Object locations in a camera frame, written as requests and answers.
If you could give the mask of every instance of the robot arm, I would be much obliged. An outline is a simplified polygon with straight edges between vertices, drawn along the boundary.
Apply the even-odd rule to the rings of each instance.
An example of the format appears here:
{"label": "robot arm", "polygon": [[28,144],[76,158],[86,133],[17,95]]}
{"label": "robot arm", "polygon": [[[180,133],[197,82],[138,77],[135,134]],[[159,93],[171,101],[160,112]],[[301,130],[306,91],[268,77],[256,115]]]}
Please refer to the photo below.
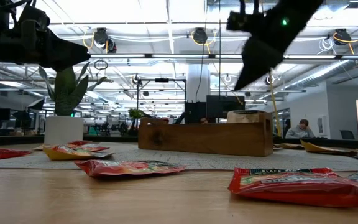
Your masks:
{"label": "robot arm", "polygon": [[[16,21],[16,7],[25,3]],[[35,0],[0,0],[0,62],[36,63],[60,71],[90,59],[86,47],[58,38],[48,28],[46,13],[34,6]],[[10,14],[13,29],[9,29]]]}
{"label": "robot arm", "polygon": [[244,67],[234,90],[268,73],[283,60],[283,54],[301,32],[323,0],[280,0],[266,15],[259,13],[259,1],[254,0],[254,13],[245,13],[244,0],[240,0],[240,13],[231,12],[227,30],[252,34],[242,51]]}

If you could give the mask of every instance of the gray table mat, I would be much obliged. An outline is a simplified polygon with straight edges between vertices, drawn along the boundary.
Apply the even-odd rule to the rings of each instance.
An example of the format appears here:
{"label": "gray table mat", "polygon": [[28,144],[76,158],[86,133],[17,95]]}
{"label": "gray table mat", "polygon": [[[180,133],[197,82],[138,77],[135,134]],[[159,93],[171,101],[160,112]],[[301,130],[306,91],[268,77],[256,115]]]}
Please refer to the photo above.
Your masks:
{"label": "gray table mat", "polygon": [[[313,154],[302,150],[281,149],[274,151],[272,155],[267,157],[250,157],[143,150],[138,149],[135,144],[102,142],[100,145],[110,147],[106,152],[114,152],[112,158],[110,158],[110,160],[113,161],[158,160],[187,165],[187,169],[194,170],[233,170],[234,167],[246,169],[302,169],[329,167],[333,171],[358,170],[358,159],[346,156]],[[0,168],[79,169],[73,161],[51,161],[42,151],[34,151],[28,156],[1,159]]]}

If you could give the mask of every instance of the wooden crate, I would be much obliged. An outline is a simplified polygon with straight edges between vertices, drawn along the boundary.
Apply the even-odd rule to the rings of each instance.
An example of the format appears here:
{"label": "wooden crate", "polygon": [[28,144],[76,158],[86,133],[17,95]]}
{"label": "wooden crate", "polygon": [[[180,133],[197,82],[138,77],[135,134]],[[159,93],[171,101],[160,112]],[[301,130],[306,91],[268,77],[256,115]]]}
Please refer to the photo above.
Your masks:
{"label": "wooden crate", "polygon": [[200,152],[237,156],[268,156],[273,153],[272,117],[262,122],[232,124],[165,124],[142,118],[139,149]]}

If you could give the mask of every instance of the table surface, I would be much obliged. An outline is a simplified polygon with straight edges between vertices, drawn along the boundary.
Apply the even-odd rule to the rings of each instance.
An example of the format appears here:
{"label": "table surface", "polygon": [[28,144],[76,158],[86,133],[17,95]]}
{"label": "table surface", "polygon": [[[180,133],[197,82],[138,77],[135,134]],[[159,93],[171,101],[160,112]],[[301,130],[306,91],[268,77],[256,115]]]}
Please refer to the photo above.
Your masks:
{"label": "table surface", "polygon": [[0,169],[0,223],[358,223],[358,208],[232,195],[231,178],[215,170],[94,179],[82,170]]}

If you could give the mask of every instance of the white planter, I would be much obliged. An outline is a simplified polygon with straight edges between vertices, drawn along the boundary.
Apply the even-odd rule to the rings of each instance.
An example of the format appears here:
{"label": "white planter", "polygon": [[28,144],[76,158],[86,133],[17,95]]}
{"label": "white planter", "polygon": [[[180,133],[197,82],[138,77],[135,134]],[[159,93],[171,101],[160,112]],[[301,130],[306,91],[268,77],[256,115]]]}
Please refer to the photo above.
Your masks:
{"label": "white planter", "polygon": [[82,140],[83,130],[83,118],[48,117],[45,123],[44,144],[67,144],[71,141]]}

